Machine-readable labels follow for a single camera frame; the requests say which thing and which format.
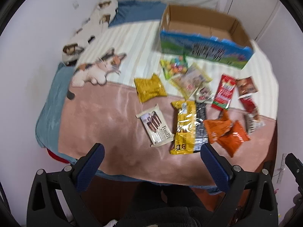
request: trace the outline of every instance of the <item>white door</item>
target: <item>white door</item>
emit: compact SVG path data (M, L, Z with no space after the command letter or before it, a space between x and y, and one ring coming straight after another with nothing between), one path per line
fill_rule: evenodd
M256 39L274 12L278 0L232 0L229 15L238 18L251 39Z

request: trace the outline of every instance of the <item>reddish brown floor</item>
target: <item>reddish brown floor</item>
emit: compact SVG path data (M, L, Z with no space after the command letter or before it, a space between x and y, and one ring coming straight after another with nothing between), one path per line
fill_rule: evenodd
M267 157L264 160L264 162L270 161L268 169L271 175L275 166L276 153L277 126L275 128L272 142L269 146ZM259 166L256 172L261 171L262 168L263 163ZM110 220L119 220L124 215L137 185L138 183L119 182L107 180L101 177L94 177L88 190L82 193L82 198L99 222L105 225ZM224 196L224 193L211 196L203 189L193 189L193 191L198 195L205 207L210 211L215 210L216 206L220 203ZM243 194L239 205L244 205L247 198L247 193L248 192L245 192Z

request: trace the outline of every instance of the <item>pink cloth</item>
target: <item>pink cloth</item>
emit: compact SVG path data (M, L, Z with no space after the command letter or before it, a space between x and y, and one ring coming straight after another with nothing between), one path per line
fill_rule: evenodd
M215 185L200 153L171 155L171 144L151 148L151 140L136 114L159 104L171 131L175 132L176 112L171 102L179 97L156 97L140 104L135 88L107 82L83 88L72 88L73 100L66 98L59 133L59 152L80 158L99 142L105 147L105 158L100 170L109 175L129 177L158 183L181 185ZM231 120L239 120L244 126L243 111L229 109ZM207 107L207 118L216 119L219 111ZM231 158L217 143L216 151L232 165L240 165L246 171L255 171L265 159L275 120L262 117L266 126L251 135Z

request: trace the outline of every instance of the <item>orange wrapper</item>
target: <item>orange wrapper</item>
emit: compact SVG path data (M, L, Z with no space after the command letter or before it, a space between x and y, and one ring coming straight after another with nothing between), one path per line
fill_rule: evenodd
M209 136L209 143L213 144L219 137L230 131L232 122L228 117L226 109L223 109L223 115L216 120L204 120L204 126Z
M249 135L243 129L240 122L236 120L231 130L224 136L219 137L217 143L219 143L228 152L228 154L233 157L234 153L242 143L249 140Z

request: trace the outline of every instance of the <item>snack package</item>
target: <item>snack package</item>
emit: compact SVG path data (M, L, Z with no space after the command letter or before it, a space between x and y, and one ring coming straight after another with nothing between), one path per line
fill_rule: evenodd
M186 73L188 64L185 60L185 56L180 55L178 58L171 60L160 60L163 68L164 77L166 80L178 73Z
M135 78L134 84L141 104L156 96L167 96L164 86L156 74L153 74L151 79Z
M236 80L233 77L222 74L212 107L218 110L227 109L234 93L235 86Z
M254 85L254 82L252 81L252 77L244 78L244 79L238 79L237 80L237 87L239 91L239 97L246 96L248 94L256 93L258 92L256 86Z
M202 82L210 81L212 81L212 78L200 69L197 63L193 63L185 74L176 75L170 80L186 100L190 98Z
M209 143L213 144L219 137L230 131L232 122L228 117L226 109L223 109L222 117L216 120L204 120L204 125L208 134Z
M152 141L151 147L159 147L174 140L174 134L169 130L158 104L148 110L137 114Z
M208 142L208 135L203 123L206 120L206 104L196 102L196 139L194 143L194 153L200 152L201 146Z
M248 134L253 133L257 129L265 126L259 115L258 108L253 102L251 96L246 96L239 99L245 110L248 112L244 115L246 131Z
M195 93L195 99L198 103L205 102L211 104L214 101L214 98L215 94L212 92L209 84L206 82L203 82Z
M196 105L194 101L175 101L172 106L178 110L177 132L171 154L192 154L196 135Z
M249 135L245 132L240 122L236 120L231 130L224 136L219 137L217 143L220 144L231 157L233 157L234 153L242 143L249 140Z

